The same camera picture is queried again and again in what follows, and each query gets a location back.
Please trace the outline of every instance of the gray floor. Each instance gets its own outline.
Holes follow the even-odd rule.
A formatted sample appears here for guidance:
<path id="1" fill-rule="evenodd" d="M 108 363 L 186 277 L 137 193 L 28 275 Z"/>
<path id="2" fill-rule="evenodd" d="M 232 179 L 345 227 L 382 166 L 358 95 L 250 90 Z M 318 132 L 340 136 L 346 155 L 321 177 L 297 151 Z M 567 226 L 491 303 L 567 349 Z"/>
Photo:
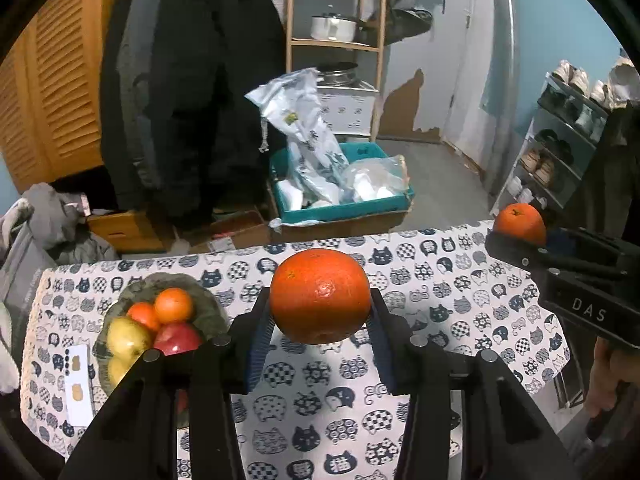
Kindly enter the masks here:
<path id="1" fill-rule="evenodd" d="M 378 144 L 389 156 L 404 155 L 415 191 L 412 210 L 395 230 L 444 229 L 490 217 L 480 178 L 445 146 L 402 140 Z"/>

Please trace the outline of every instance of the fruit bowl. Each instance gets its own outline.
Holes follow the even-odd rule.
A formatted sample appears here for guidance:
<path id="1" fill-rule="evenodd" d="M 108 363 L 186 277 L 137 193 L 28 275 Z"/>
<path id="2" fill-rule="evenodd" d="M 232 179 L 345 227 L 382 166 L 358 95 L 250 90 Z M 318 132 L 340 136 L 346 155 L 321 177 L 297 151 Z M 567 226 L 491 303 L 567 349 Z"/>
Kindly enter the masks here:
<path id="1" fill-rule="evenodd" d="M 108 363 L 113 355 L 107 348 L 107 332 L 111 321 L 119 316 L 125 316 L 129 307 L 139 301 L 153 303 L 156 296 L 166 288 L 178 287 L 189 293 L 193 299 L 194 315 L 191 324 L 202 334 L 203 340 L 226 333 L 229 320 L 225 309 L 207 289 L 191 276 L 186 274 L 169 274 L 167 272 L 155 272 L 140 282 L 128 285 L 112 304 L 104 316 L 102 331 L 95 340 L 93 354 L 98 361 L 98 379 L 104 393 L 111 395 L 114 386 L 109 380 Z M 179 429 L 188 426 L 187 411 L 177 417 Z"/>

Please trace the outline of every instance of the table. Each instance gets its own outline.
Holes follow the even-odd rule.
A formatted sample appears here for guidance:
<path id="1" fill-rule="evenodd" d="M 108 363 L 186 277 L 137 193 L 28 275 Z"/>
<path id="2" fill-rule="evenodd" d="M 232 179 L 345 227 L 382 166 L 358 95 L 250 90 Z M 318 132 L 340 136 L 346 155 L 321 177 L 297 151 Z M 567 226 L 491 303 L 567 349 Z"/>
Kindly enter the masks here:
<path id="1" fill-rule="evenodd" d="M 22 420 L 68 457 L 84 433 L 66 421 L 62 356 L 72 344 L 91 347 L 104 314 L 127 286 L 153 272 L 200 280 L 229 317 L 251 309 L 261 286 L 285 258 L 309 247 L 350 254 L 379 288 L 389 309 L 415 333 L 447 350 L 497 351 L 530 394 L 570 358 L 555 315 L 540 308 L 538 290 L 521 269 L 488 257 L 491 221 L 445 231 L 274 244 L 218 254 L 164 256 L 61 266 L 40 279 L 25 341 L 20 386 Z M 372 362 L 366 329 L 334 344 L 305 346 L 274 331 L 263 377 L 233 398 L 233 416 L 249 480 L 314 480 L 349 474 L 392 478 L 408 397 L 390 396 Z M 94 407 L 106 396 L 90 358 Z M 460 408 L 453 399 L 450 453 L 460 452 Z M 188 430 L 178 431 L 179 475 L 191 477 Z"/>

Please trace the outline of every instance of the yellow apple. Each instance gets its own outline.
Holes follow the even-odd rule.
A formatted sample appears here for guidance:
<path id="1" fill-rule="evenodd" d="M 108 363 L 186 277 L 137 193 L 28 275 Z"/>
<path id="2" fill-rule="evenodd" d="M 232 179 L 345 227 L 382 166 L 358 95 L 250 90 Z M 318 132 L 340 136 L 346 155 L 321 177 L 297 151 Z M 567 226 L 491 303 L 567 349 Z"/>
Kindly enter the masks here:
<path id="1" fill-rule="evenodd" d="M 119 357 L 112 357 L 109 359 L 107 365 L 107 372 L 109 374 L 109 381 L 114 388 L 120 384 L 122 378 L 127 374 L 129 369 L 133 366 L 133 362 L 125 361 Z"/>
<path id="2" fill-rule="evenodd" d="M 126 316 L 113 319 L 107 330 L 107 348 L 127 363 L 135 362 L 153 342 L 146 327 Z"/>

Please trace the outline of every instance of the pot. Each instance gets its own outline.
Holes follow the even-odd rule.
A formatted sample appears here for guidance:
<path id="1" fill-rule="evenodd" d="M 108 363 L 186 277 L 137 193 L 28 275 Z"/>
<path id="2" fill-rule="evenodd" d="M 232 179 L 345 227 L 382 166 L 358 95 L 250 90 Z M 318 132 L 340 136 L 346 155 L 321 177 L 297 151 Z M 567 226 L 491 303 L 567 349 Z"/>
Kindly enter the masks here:
<path id="1" fill-rule="evenodd" d="M 318 65 L 318 84 L 324 86 L 354 86 L 358 83 L 357 63 L 341 61 Z"/>
<path id="2" fill-rule="evenodd" d="M 314 40 L 344 41 L 350 43 L 356 36 L 357 20 L 340 14 L 323 14 L 311 18 L 311 37 Z"/>

